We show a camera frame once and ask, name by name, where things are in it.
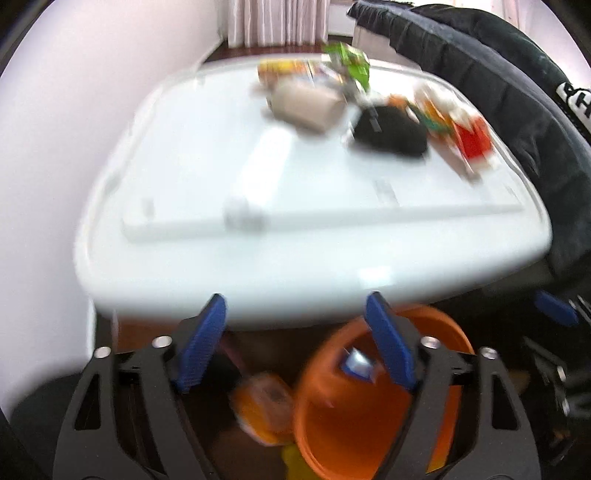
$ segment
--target metal screw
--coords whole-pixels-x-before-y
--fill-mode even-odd
[[[496,350],[494,348],[490,348],[487,346],[480,349],[480,352],[484,358],[488,358],[489,360],[494,360],[499,356],[499,354],[496,353]]]
[[[562,411],[564,412],[564,415],[566,415],[567,417],[569,416],[570,405],[569,401],[566,398],[562,401]]]
[[[421,338],[421,343],[427,348],[437,349],[441,347],[441,342],[435,337],[423,337]]]
[[[98,347],[95,350],[95,358],[105,358],[111,354],[111,349],[107,346]]]
[[[562,365],[557,366],[556,371],[558,372],[558,378],[560,381],[564,382],[566,380],[566,372],[564,371]]]
[[[156,337],[154,340],[152,340],[152,346],[154,348],[164,348],[165,346],[170,345],[172,342],[173,339],[168,335],[162,335],[161,337]]]

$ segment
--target small object in bucket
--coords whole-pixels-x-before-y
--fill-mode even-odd
[[[327,86],[283,80],[271,94],[269,107],[277,118],[325,133],[339,122],[346,102],[342,93]]]
[[[343,42],[329,43],[324,52],[330,56],[332,67],[337,72],[348,74],[366,92],[369,90],[369,60],[365,53]]]
[[[287,384],[275,374],[250,377],[230,395],[230,404],[242,430],[265,446],[293,441],[293,398]]]
[[[363,352],[352,348],[341,365],[341,370],[350,377],[358,378],[365,382],[375,381],[376,362],[368,358]]]
[[[295,443],[283,447],[281,458],[287,470],[285,480],[320,480],[306,463]]]
[[[427,151],[427,129],[388,105],[362,110],[353,137],[379,150],[418,157]]]

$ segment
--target yellow object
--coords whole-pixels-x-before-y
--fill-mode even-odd
[[[297,445],[286,445],[281,451],[281,458],[287,468],[285,480],[321,480],[308,466]]]
[[[293,395],[275,374],[250,377],[230,395],[242,430],[265,446],[293,442]]]
[[[305,60],[265,60],[258,66],[259,81],[266,87],[274,87],[282,78],[294,75],[310,75],[312,64]]]

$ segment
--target red package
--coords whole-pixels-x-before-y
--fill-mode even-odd
[[[484,119],[481,116],[472,118],[470,124],[472,131],[453,123],[456,145],[469,163],[484,160],[484,155],[492,150],[491,136]]]

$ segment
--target orange toy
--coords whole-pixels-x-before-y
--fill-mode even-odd
[[[422,335],[439,338],[452,350],[474,353],[461,328],[426,306],[398,310]],[[294,435],[300,452],[325,480],[371,480],[401,427],[411,396],[378,368],[375,382],[354,379],[340,369],[345,349],[379,359],[362,318],[337,331],[311,359],[295,397]],[[461,387],[451,387],[429,470],[445,464],[452,444]]]
[[[267,446],[293,441],[293,401],[287,384],[275,374],[250,377],[230,395],[232,409],[241,427]]]

